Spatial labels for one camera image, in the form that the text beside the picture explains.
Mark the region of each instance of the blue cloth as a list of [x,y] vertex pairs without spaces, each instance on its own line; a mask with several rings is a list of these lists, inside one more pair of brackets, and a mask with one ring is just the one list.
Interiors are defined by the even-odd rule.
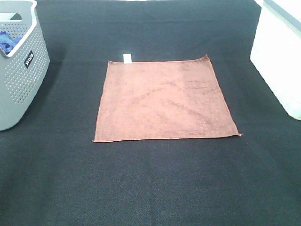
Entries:
[[6,32],[0,32],[0,48],[3,49],[6,54],[9,54],[20,40],[21,38],[12,39]]

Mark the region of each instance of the black fabric surface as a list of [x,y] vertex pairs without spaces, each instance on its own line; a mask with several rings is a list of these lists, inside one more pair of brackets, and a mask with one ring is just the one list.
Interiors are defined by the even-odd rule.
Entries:
[[[301,122],[249,60],[253,0],[40,0],[50,66],[0,132],[1,226],[296,226]],[[211,58],[242,137],[93,143],[107,61]]]

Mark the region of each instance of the laundry basket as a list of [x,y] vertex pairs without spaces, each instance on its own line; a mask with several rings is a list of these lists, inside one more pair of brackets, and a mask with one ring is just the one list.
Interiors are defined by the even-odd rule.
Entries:
[[36,5],[34,0],[0,0],[0,15],[18,13],[21,16],[20,20],[0,17],[0,32],[21,38],[9,54],[0,49],[0,130],[20,121],[49,66]]

